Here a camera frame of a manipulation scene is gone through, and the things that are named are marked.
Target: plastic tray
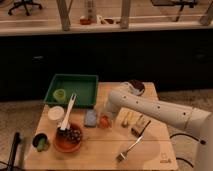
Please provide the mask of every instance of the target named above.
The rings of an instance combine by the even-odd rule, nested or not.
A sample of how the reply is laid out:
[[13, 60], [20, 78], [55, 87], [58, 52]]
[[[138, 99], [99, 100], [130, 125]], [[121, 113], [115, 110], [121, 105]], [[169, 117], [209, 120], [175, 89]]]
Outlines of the plastic tray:
[[[60, 105], [66, 107], [71, 94], [76, 93], [75, 108], [93, 108], [96, 104], [97, 88], [97, 75], [56, 74], [46, 93], [44, 103], [49, 106]], [[58, 103], [53, 98], [53, 92], [56, 89], [66, 91], [66, 101], [64, 103]]]

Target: bowl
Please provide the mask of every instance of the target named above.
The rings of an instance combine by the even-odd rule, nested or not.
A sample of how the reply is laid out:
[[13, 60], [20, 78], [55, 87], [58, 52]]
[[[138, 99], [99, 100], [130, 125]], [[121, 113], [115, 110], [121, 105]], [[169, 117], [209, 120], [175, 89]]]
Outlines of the bowl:
[[79, 125], [70, 123], [70, 129], [65, 131], [57, 129], [53, 145], [59, 152], [72, 153], [81, 147], [83, 132]]

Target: office chair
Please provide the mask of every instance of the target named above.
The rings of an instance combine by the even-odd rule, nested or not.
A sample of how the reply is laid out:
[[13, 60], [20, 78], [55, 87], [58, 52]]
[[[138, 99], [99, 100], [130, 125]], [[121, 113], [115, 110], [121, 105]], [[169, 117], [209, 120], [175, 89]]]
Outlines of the office chair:
[[25, 8], [25, 10], [26, 10], [26, 15], [27, 15], [27, 16], [30, 15], [30, 13], [29, 13], [29, 11], [28, 11], [28, 9], [27, 9], [27, 5], [37, 5], [37, 6], [39, 7], [40, 10], [42, 9], [42, 5], [39, 4], [39, 3], [33, 2], [33, 0], [21, 0], [20, 2], [15, 2], [15, 3], [14, 3], [14, 6], [13, 6], [12, 8], [9, 9], [8, 14], [9, 14], [9, 15], [12, 15], [12, 10], [14, 10], [14, 9], [16, 9], [16, 8], [22, 6], [22, 5], [24, 6], [24, 8]]

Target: cup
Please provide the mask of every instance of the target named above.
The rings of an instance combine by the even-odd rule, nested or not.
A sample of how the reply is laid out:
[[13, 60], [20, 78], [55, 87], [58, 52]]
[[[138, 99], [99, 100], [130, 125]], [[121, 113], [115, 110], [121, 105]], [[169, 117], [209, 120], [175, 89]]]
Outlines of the cup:
[[53, 92], [53, 97], [58, 103], [66, 102], [66, 91], [64, 89], [56, 89]]

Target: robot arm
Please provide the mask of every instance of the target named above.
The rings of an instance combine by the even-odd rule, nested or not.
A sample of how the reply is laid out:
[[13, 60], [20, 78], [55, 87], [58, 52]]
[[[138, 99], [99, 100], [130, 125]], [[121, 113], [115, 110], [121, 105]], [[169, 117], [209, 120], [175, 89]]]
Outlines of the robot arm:
[[129, 83], [123, 83], [111, 90], [103, 113], [113, 119], [121, 107], [126, 107], [186, 131], [201, 140], [197, 149], [194, 170], [213, 170], [213, 162], [211, 162], [213, 133], [210, 133], [213, 130], [213, 117], [211, 112], [190, 106], [150, 100], [135, 96], [131, 92], [132, 85]]

